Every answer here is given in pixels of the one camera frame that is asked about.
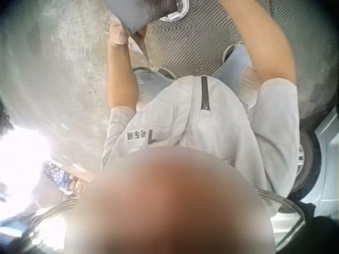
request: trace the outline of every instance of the white car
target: white car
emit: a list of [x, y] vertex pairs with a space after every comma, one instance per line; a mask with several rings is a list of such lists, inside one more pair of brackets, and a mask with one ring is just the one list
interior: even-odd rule
[[314, 216], [339, 220], [339, 116], [333, 108], [314, 132], [300, 133], [298, 177], [290, 200], [313, 203]]

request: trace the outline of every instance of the person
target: person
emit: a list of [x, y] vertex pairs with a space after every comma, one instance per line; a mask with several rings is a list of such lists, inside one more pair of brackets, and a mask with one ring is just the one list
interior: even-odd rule
[[[287, 197], [297, 176], [299, 152], [291, 48], [256, 0], [221, 0], [220, 4], [244, 45], [227, 48], [215, 77], [175, 80], [165, 69], [133, 69], [128, 35], [121, 24], [112, 23], [108, 45], [111, 117], [102, 170], [111, 170], [118, 158], [141, 149], [188, 147], [222, 159], [255, 188]], [[251, 68], [258, 73], [261, 86], [250, 117], [239, 92]], [[153, 99], [137, 110], [139, 86]]]
[[77, 201], [65, 254], [275, 253], [261, 198], [215, 156], [157, 147], [124, 156], [114, 169]]

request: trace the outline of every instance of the gray work shirt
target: gray work shirt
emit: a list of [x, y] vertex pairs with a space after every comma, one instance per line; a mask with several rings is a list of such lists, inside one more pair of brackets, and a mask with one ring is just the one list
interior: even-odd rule
[[233, 166], [255, 188], [287, 197], [298, 167], [299, 112], [296, 86], [266, 81], [252, 117], [220, 80], [184, 77], [135, 113], [111, 111], [102, 169], [131, 152], [182, 146], [210, 153]]

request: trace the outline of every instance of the concrete floor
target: concrete floor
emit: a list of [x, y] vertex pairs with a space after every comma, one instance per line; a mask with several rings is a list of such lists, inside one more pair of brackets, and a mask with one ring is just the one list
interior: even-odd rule
[[[338, 38], [308, 0], [260, 1], [286, 33], [298, 67], [300, 114], [326, 108], [337, 85]], [[12, 122], [38, 129], [53, 159], [75, 175], [100, 167], [109, 107], [106, 43], [111, 14], [99, 0], [26, 0], [1, 18], [0, 96]], [[155, 22], [146, 40], [151, 68], [210, 75], [239, 34], [217, 1], [191, 0], [186, 18]], [[132, 56], [134, 66], [147, 65]]]

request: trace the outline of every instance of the wheel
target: wheel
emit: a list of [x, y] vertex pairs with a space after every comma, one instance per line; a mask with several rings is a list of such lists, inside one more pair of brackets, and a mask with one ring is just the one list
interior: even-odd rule
[[321, 168], [321, 151], [315, 134], [300, 131], [298, 171], [289, 199], [299, 201], [314, 187]]

